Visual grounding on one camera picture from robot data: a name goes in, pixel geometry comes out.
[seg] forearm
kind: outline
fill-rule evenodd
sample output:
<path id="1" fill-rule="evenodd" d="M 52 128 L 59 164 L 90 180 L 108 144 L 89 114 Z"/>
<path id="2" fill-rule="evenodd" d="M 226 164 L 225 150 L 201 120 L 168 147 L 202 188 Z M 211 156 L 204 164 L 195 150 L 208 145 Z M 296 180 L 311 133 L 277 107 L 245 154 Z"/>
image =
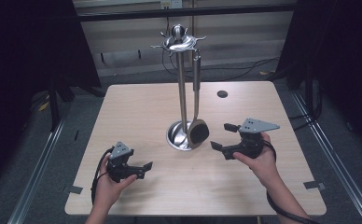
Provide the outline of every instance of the forearm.
<path id="1" fill-rule="evenodd" d="M 104 224 L 108 215 L 108 208 L 93 206 L 85 224 Z"/>
<path id="2" fill-rule="evenodd" d="M 274 203 L 278 207 L 280 207 L 281 209 L 292 215 L 310 219 L 280 177 L 278 177 L 278 179 L 272 181 L 270 185 L 266 185 L 265 187 L 269 195 L 273 199 Z M 282 224 L 298 223 L 281 215 L 279 215 L 278 217 Z"/>

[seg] person's left hand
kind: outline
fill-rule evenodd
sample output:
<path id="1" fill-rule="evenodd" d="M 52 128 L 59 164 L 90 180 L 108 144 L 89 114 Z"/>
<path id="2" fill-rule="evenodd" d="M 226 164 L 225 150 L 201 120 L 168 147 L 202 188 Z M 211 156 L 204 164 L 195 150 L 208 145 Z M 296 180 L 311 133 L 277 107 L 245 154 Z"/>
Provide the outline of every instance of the person's left hand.
<path id="1" fill-rule="evenodd" d="M 100 174 L 106 173 L 106 163 L 108 162 L 109 156 L 109 153 L 105 155 L 100 167 Z M 103 175 L 97 183 L 94 205 L 99 205 L 102 209 L 109 210 L 118 200 L 120 193 L 136 179 L 137 175 L 131 175 L 120 181 L 120 183 L 117 183 L 113 181 L 108 174 Z"/>

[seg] table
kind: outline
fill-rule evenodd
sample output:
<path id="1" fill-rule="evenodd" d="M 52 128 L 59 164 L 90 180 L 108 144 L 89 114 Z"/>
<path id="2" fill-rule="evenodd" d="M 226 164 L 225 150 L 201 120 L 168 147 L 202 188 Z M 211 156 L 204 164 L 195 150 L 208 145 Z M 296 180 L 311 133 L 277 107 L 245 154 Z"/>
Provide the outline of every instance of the table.
<path id="1" fill-rule="evenodd" d="M 186 84 L 188 118 L 193 118 L 193 91 Z M 226 91 L 226 98 L 217 96 Z M 191 151 L 172 148 L 166 131 L 181 120 L 177 83 L 130 84 L 109 87 L 65 205 L 70 215 L 91 211 L 91 181 L 103 153 L 123 142 L 134 149 L 128 164 L 153 161 L 152 170 L 122 192 L 109 211 L 120 216 L 264 216 L 274 215 L 266 190 L 238 161 L 226 161 L 211 149 L 210 141 L 224 146 L 240 143 L 224 123 L 242 124 L 246 118 L 281 126 L 269 131 L 277 151 L 277 166 L 287 186 L 309 215 L 323 215 L 326 206 L 318 189 L 306 189 L 312 173 L 300 149 L 274 85 L 267 81 L 201 84 L 200 115 L 210 136 Z"/>

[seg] power outlet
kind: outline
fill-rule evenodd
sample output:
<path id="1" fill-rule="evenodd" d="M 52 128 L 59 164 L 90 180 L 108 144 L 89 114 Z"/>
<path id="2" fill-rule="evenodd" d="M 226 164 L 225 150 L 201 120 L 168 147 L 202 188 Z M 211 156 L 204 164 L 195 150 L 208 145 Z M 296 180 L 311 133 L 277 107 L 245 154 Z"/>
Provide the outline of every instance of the power outlet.
<path id="1" fill-rule="evenodd" d="M 182 8 L 182 0 L 172 0 L 171 8 Z"/>
<path id="2" fill-rule="evenodd" d="M 170 8 L 172 8 L 172 1 L 171 0 L 160 1 L 160 8 L 161 9 L 170 9 Z"/>

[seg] stand base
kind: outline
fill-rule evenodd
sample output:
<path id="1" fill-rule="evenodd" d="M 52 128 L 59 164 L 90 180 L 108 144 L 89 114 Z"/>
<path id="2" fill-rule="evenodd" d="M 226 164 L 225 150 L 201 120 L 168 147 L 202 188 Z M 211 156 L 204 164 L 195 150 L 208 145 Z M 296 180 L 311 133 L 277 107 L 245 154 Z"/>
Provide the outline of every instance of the stand base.
<path id="1" fill-rule="evenodd" d="M 189 128 L 191 121 L 188 120 L 187 126 Z M 182 121 L 179 120 L 173 123 L 166 133 L 166 140 L 169 145 L 177 150 L 189 151 L 192 148 L 189 146 L 187 138 L 187 130 L 183 130 Z"/>

